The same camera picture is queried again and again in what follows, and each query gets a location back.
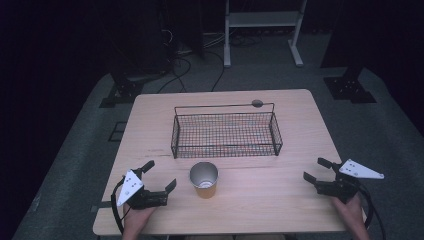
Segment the table top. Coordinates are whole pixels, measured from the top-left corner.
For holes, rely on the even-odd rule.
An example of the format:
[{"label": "table top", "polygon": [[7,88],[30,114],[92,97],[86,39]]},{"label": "table top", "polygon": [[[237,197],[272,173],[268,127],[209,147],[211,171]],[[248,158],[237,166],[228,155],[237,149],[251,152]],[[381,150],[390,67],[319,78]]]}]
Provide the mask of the table top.
[{"label": "table top", "polygon": [[[176,106],[275,104],[283,140],[278,156],[177,158],[171,151]],[[344,231],[328,197],[318,195],[303,172],[333,181],[334,172],[317,164],[323,157],[341,162],[318,107],[308,90],[265,90],[140,95],[131,111],[102,201],[128,169],[149,160],[155,166],[143,175],[145,188],[163,191],[174,178],[177,186],[168,205],[158,208],[144,234],[239,234]],[[219,169],[215,195],[196,195],[188,174],[199,161]],[[97,235],[119,235],[111,208],[97,213]]]}]

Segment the paper cup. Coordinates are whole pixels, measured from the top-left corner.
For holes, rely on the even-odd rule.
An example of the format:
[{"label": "paper cup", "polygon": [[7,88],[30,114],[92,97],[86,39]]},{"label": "paper cup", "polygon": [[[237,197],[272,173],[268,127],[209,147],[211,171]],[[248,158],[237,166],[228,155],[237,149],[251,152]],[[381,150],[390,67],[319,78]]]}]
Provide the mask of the paper cup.
[{"label": "paper cup", "polygon": [[210,162],[198,162],[190,169],[190,181],[201,198],[211,198],[216,191],[218,168]]}]

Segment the wire basket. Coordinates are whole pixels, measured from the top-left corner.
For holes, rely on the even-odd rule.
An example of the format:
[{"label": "wire basket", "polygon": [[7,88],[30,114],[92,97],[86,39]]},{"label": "wire basket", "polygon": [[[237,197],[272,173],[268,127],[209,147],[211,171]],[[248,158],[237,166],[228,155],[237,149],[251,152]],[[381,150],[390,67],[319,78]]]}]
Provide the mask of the wire basket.
[{"label": "wire basket", "polygon": [[274,103],[175,107],[174,158],[278,156],[282,146]]}]

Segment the robotic hand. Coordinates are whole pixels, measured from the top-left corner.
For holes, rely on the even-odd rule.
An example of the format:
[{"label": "robotic hand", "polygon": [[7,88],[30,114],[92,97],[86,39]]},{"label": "robotic hand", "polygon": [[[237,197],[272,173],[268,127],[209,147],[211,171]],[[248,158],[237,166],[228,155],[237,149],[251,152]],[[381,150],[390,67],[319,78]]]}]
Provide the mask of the robotic hand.
[{"label": "robotic hand", "polygon": [[371,223],[375,208],[371,201],[371,196],[365,187],[359,182],[358,178],[373,178],[383,179],[384,175],[377,173],[359,163],[352,160],[347,160],[344,164],[332,163],[324,158],[318,158],[318,164],[331,168],[336,173],[335,181],[324,182],[317,181],[315,177],[304,172],[303,179],[313,184],[317,189],[318,194],[327,196],[337,197],[343,203],[346,203],[352,198],[358,191],[367,199],[368,202],[368,214],[365,226],[368,228]]},{"label": "robotic hand", "polygon": [[[118,206],[122,206],[124,203],[128,203],[130,209],[145,209],[151,207],[166,206],[168,203],[168,195],[177,186],[177,180],[174,179],[168,186],[165,187],[165,191],[161,192],[150,192],[146,190],[143,182],[141,181],[141,174],[149,171],[155,162],[153,160],[146,163],[143,167],[136,170],[128,170],[127,175],[123,176],[122,180],[116,185],[111,195],[112,211],[115,217],[116,223],[118,224],[119,230],[124,232],[121,219],[118,213]],[[118,201],[116,201],[116,191],[119,186],[122,186],[121,193]]]}]

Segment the white shelf frame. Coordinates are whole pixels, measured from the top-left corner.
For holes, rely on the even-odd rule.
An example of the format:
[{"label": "white shelf frame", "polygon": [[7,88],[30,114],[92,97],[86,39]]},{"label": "white shelf frame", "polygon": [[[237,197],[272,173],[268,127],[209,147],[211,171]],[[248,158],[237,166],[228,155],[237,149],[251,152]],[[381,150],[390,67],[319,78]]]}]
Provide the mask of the white shelf frame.
[{"label": "white shelf frame", "polygon": [[297,50],[300,28],[302,26],[307,0],[303,0],[299,11],[285,12],[230,12],[230,0],[225,9],[224,67],[231,67],[230,28],[233,27],[281,27],[294,26],[293,38],[288,40],[289,48],[297,67],[303,66]]}]

